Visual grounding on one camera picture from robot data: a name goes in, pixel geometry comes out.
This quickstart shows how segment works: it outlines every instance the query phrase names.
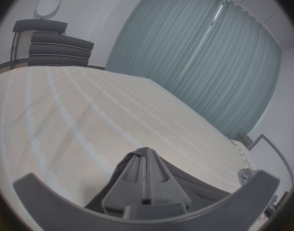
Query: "beige bedspread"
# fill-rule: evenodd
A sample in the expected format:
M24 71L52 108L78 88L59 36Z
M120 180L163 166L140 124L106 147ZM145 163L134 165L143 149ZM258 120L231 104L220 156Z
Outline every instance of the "beige bedspread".
M82 67L0 74L0 189L32 229L41 230L13 181L33 172L84 206L126 153L140 147L215 187L240 187L245 164L234 144L149 79Z

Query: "curtain fold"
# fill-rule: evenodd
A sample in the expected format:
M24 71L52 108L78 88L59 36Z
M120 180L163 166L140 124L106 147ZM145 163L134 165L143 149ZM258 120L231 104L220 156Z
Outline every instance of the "curtain fold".
M221 133L248 133L273 95L281 49L232 2L221 13L171 91Z
M224 135L248 133L273 95L281 49L255 18L223 1L142 0L106 70L152 79Z
M152 79L170 90L222 0L142 0L112 49L106 70Z

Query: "curved gray mount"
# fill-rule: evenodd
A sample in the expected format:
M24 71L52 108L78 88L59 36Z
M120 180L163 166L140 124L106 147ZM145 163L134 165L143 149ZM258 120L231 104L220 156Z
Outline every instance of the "curved gray mount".
M279 184L278 179L260 170L241 188L222 200L206 208L186 213L184 206L189 205L190 202L180 189L173 191L172 194L167 192L167 196L169 196L167 199L165 199L165 194L153 192L160 191L162 183L171 184L173 187L175 187L175 184L169 174L164 176L167 174L167 168L158 161L158 156L153 154L151 157L152 159L149 162L141 159L142 157L134 157L134 160L128 166L129 169L131 167L136 168L136 173L135 170L124 170L102 201L106 212L110 207L113 213L116 210L119 210L120 213L124 211L123 218L78 206L52 191L32 173L14 182L13 186L28 213L44 231L242 231L249 229L265 211ZM147 183L150 188L146 187L146 182L141 179L141 176L148 176L148 172L151 174L149 179L152 178L153 180L153 182ZM120 186L117 183L130 191L122 190L117 195L119 196L118 199L115 190ZM130 195L133 194L135 189L139 194L134 193L133 198L136 200L131 202ZM128 206L122 200L123 198L129 201ZM135 214L136 212L150 214L146 210L140 210L144 205L136 205L137 202L141 203L141 201L145 201L145 206L149 205L149 207L160 204L155 209L158 214L165 211L162 208L163 206L175 204L179 204L179 207L183 206L183 213L174 216L176 215L176 212L174 212L173 217L170 218L144 218L140 214Z

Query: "bed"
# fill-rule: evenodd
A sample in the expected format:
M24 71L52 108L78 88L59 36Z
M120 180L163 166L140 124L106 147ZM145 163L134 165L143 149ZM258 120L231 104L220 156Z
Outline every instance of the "bed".
M29 172L85 206L121 159L150 147L228 192L245 163L235 145L189 106L141 77L83 67L22 67L0 74L0 191L42 230L12 187Z

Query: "black fabric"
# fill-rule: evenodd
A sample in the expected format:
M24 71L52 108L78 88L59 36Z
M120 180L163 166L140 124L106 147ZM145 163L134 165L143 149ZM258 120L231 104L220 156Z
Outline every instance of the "black fabric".
M109 183L102 189L102 191L97 194L86 206L85 208L104 213L101 206L103 198L106 196L108 191L113 187L119 176L122 174L123 170L126 168L129 161L132 159L133 155L147 156L147 147L137 149L134 152L128 153L116 166L114 173L109 181ZM192 201L188 212L193 212L195 210L207 207L215 202L218 202L222 198L225 198L230 193L211 186L192 175L182 171L173 164L164 160L165 166L168 168L170 173L174 176L179 185L183 188L185 193L189 196Z

